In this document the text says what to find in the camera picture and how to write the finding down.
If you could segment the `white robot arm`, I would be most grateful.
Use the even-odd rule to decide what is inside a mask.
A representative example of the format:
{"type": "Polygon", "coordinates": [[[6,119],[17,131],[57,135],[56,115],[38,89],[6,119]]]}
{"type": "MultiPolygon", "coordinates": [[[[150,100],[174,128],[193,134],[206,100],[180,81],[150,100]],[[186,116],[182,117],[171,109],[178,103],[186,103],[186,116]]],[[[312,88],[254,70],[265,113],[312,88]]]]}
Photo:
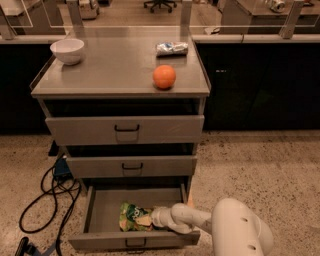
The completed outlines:
{"type": "Polygon", "coordinates": [[[270,227],[233,198],[220,200],[211,213],[177,203],[155,208],[135,222],[168,227],[180,234],[189,234],[198,227],[212,236],[214,256],[267,256],[274,246],[270,227]]]}

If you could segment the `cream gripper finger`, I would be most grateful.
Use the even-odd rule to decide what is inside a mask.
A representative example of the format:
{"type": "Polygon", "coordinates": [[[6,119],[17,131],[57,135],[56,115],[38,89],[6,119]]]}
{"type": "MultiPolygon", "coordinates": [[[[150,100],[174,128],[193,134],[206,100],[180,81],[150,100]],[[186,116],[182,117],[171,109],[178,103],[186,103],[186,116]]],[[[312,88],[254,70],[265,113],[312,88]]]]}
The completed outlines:
{"type": "Polygon", "coordinates": [[[141,216],[141,217],[137,217],[135,219],[135,222],[138,224],[138,225],[142,225],[142,226],[151,226],[152,225],[152,218],[150,215],[144,215],[144,216],[141,216]]]}

